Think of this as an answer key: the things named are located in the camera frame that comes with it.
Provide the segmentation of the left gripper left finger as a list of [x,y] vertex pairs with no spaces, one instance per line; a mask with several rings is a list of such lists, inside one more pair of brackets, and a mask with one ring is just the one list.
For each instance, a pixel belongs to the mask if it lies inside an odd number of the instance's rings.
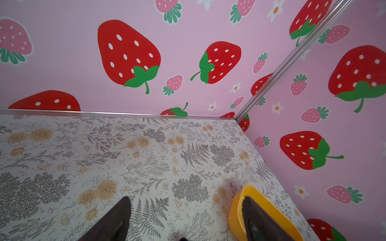
[[78,241],[125,241],[130,217],[131,201],[125,196]]

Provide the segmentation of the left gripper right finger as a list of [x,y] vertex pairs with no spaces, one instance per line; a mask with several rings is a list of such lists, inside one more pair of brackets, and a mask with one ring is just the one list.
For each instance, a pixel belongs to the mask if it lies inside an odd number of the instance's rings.
[[293,241],[251,197],[242,203],[242,214],[248,241]]

